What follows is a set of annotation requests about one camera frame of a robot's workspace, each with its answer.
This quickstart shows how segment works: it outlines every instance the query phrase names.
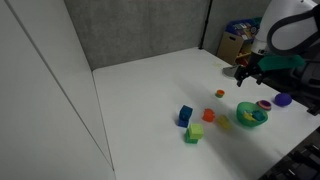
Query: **small toy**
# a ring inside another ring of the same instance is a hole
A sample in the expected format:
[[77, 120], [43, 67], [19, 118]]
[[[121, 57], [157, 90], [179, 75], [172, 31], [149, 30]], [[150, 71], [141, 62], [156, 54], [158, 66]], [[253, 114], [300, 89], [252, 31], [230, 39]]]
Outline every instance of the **small toy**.
[[180, 113], [179, 113], [179, 121], [178, 121], [178, 126], [187, 128], [189, 125], [189, 119], [192, 114], [192, 108], [183, 105]]
[[203, 137], [203, 128], [201, 124], [190, 124], [185, 134], [185, 141], [189, 144], [197, 144]]
[[280, 107], [288, 106], [291, 102], [292, 98], [287, 93], [280, 93], [274, 98], [274, 103]]
[[257, 102], [257, 105], [266, 111], [271, 110], [271, 103], [266, 100], [261, 100]]
[[255, 119], [252, 117], [252, 114], [248, 113], [247, 111], [243, 112], [243, 117], [249, 121], [255, 121]]
[[229, 122], [229, 119], [225, 115], [219, 116], [216, 121], [217, 121], [218, 125], [220, 125], [225, 130], [229, 130], [232, 127]]
[[216, 92], [216, 96], [218, 98], [222, 98], [224, 96], [224, 94], [225, 94], [225, 92], [221, 89], [217, 90], [217, 92]]
[[252, 117], [257, 121], [263, 121], [265, 119], [261, 111], [253, 111]]
[[214, 111], [212, 109], [205, 109], [203, 112], [202, 119], [207, 122], [212, 122], [215, 118]]

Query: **shelf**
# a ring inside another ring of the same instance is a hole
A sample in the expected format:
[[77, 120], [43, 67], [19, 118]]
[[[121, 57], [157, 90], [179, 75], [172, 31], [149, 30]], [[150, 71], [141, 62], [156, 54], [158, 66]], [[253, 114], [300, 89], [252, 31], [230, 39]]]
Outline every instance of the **shelf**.
[[236, 59], [250, 56], [250, 54], [251, 54], [251, 53], [242, 54], [242, 55], [240, 55], [240, 56], [237, 56]]

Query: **blue block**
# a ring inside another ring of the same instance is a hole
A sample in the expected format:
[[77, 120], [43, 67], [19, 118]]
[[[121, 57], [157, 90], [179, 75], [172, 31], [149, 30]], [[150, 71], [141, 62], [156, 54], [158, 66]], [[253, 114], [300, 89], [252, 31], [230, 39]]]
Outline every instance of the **blue block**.
[[188, 125], [189, 125], [189, 121], [184, 121], [184, 120], [179, 119], [178, 126], [187, 128]]
[[192, 110], [193, 110], [192, 108], [183, 105], [179, 113], [179, 119], [183, 121], [189, 121], [192, 114]]

